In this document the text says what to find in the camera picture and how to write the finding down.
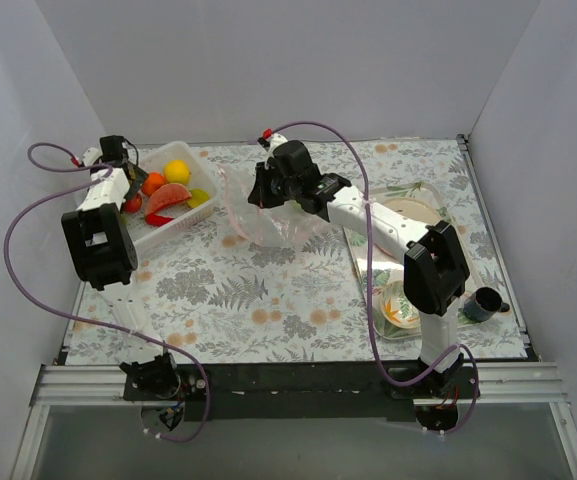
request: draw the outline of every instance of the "cable connector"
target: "cable connector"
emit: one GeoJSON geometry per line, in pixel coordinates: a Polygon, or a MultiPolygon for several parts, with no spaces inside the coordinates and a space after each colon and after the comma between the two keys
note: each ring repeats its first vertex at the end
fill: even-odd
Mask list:
{"type": "Polygon", "coordinates": [[[366,208],[366,205],[370,205],[370,208],[373,207],[375,203],[375,199],[374,198],[369,198],[368,200],[366,200],[364,197],[361,197],[361,207],[363,209],[366,208]]]}
{"type": "Polygon", "coordinates": [[[268,141],[270,137],[272,137],[272,130],[268,129],[265,130],[264,133],[261,134],[261,137],[257,139],[257,143],[264,147],[266,151],[270,148],[270,142],[268,141]]]}

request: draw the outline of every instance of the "clear plastic bag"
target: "clear plastic bag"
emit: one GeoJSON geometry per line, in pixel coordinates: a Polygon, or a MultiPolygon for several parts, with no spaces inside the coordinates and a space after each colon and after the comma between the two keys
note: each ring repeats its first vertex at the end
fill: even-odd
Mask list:
{"type": "Polygon", "coordinates": [[[294,201],[264,209],[249,204],[254,174],[226,165],[219,165],[217,171],[230,224],[247,240],[263,247],[295,248],[302,246],[311,236],[330,230],[328,222],[317,215],[307,214],[294,201]]]}

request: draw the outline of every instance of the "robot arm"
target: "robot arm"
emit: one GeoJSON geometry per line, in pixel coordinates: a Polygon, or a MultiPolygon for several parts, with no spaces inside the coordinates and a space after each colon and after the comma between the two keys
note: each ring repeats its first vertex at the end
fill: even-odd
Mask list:
{"type": "MultiPolygon", "coordinates": [[[[119,136],[100,140],[101,150],[90,148],[82,158],[85,166],[103,162],[114,168],[110,175],[91,187],[84,201],[61,217],[75,271],[84,282],[90,282],[110,307],[117,324],[159,338],[141,302],[133,302],[138,266],[135,246],[120,217],[125,200],[132,198],[147,173],[128,161],[128,152],[119,136]]],[[[91,179],[107,175],[106,169],[91,170],[91,179]]],[[[131,359],[147,360],[161,349],[130,337],[131,359]]]]}
{"type": "MultiPolygon", "coordinates": [[[[295,200],[302,209],[324,220],[365,234],[363,194],[334,173],[321,174],[303,143],[274,134],[260,139],[269,151],[267,162],[257,164],[256,180],[248,202],[272,208],[295,200]]],[[[470,276],[454,228],[446,223],[426,225],[371,203],[376,245],[404,265],[404,292],[420,312],[423,365],[434,362],[457,343],[457,302],[470,276]]],[[[441,387],[461,367],[453,351],[435,368],[441,387]]]]}

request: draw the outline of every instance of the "plastic container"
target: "plastic container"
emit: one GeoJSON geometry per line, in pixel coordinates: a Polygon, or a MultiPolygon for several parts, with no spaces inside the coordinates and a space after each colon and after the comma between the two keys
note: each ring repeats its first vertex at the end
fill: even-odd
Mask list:
{"type": "Polygon", "coordinates": [[[188,144],[184,142],[168,143],[154,150],[140,159],[139,166],[149,173],[163,173],[166,164],[175,159],[183,160],[190,169],[191,175],[190,182],[187,185],[188,188],[191,190],[193,188],[201,188],[210,195],[210,200],[195,209],[191,209],[185,203],[168,207],[161,214],[167,217],[174,217],[174,220],[162,227],[155,228],[148,225],[144,219],[143,212],[148,202],[148,197],[142,194],[144,206],[141,211],[124,215],[127,220],[126,228],[138,253],[143,253],[155,245],[174,237],[179,232],[192,227],[197,222],[208,218],[214,212],[215,205],[219,201],[221,191],[211,173],[210,164],[206,160],[197,158],[188,144]]]}

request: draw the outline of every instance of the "black base bar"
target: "black base bar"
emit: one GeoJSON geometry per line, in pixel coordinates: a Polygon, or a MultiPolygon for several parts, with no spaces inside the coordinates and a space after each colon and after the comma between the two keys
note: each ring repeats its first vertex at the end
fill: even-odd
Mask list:
{"type": "MultiPolygon", "coordinates": [[[[401,374],[411,378],[420,371],[417,361],[383,363],[395,378],[401,378],[401,374]]],[[[204,368],[211,385],[211,420],[371,417],[414,422],[413,399],[438,398],[425,382],[406,389],[393,388],[381,378],[374,362],[206,364],[204,368]]],[[[182,384],[196,385],[199,376],[194,366],[178,365],[176,371],[182,384]]],[[[460,399],[472,398],[472,374],[472,367],[462,366],[445,391],[458,387],[460,399]]],[[[193,386],[184,393],[184,420],[200,420],[205,389],[193,386]]],[[[130,379],[123,398],[161,400],[136,389],[130,379]]]]}

